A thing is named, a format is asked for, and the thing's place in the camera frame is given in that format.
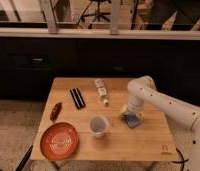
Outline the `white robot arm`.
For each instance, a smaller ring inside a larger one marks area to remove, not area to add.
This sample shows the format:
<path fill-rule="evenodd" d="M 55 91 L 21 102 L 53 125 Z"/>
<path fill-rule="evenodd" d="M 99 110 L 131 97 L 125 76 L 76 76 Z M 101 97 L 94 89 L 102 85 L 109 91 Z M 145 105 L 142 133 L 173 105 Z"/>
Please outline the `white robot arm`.
<path fill-rule="evenodd" d="M 191 149 L 187 169 L 200 171 L 200 107 L 158 92 L 150 76 L 130 80 L 127 90 L 129 96 L 121 111 L 123 116 L 135 116 L 140 120 L 143 105 L 147 102 L 193 132 L 195 144 Z"/>

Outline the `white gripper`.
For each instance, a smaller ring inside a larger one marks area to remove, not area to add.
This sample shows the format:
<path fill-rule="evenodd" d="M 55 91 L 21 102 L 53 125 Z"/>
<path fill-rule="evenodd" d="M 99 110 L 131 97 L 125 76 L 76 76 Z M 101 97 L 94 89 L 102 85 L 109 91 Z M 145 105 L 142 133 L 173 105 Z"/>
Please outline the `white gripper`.
<path fill-rule="evenodd" d="M 120 116 L 121 117 L 125 117 L 127 115 L 133 115 L 135 116 L 138 120 L 142 120 L 143 119 L 143 114 L 142 113 L 135 113 L 135 112 L 132 112 L 132 111 L 129 111 L 127 109 L 127 106 L 126 105 L 123 105 L 120 109 Z"/>

